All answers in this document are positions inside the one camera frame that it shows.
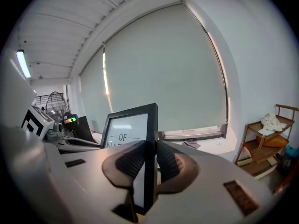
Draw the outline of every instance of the roller blind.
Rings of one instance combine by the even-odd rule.
[[[157,103],[158,130],[226,123],[226,96],[213,47],[184,5],[152,12],[107,43],[113,111]]]
[[[92,131],[103,133],[110,113],[103,78],[103,49],[91,59],[81,74],[81,96],[88,125]]]

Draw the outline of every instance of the white device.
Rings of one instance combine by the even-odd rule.
[[[43,139],[49,129],[53,129],[55,121],[45,114],[37,106],[31,106],[27,111],[25,119],[22,123],[22,129],[29,130],[30,132]]]
[[[100,145],[87,140],[64,136],[57,144],[59,151],[76,153],[100,149]]]

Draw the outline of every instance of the green light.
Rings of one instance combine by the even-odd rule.
[[[71,122],[75,122],[76,121],[76,118],[70,118],[70,119],[67,119],[64,121],[65,124],[67,123],[71,123]]]

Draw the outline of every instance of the black rubber pad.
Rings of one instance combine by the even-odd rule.
[[[226,188],[245,216],[258,209],[259,205],[251,199],[251,197],[236,181],[226,182],[223,184],[223,186]]]
[[[74,167],[74,166],[82,164],[82,163],[85,163],[85,161],[83,159],[77,159],[74,161],[66,162],[65,164],[68,168],[70,168],[70,167]]]
[[[115,165],[118,170],[136,178],[145,161],[145,145],[140,145],[128,153],[123,154],[116,160]]]
[[[160,166],[161,182],[165,182],[177,175],[184,167],[182,162],[175,157],[175,151],[168,145],[157,146],[157,162]]]

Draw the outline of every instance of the black picture frame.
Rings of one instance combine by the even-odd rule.
[[[146,133],[146,148],[145,148],[145,170],[144,170],[144,198],[143,207],[135,205],[137,213],[144,215],[154,204],[156,198],[155,190],[157,186],[157,162],[155,156],[157,154],[157,139],[158,139],[158,106],[156,103],[143,105],[140,107],[111,113],[107,116],[103,136],[100,147],[105,148],[107,134],[110,122],[113,119],[135,116],[139,114],[148,114],[147,133]]]

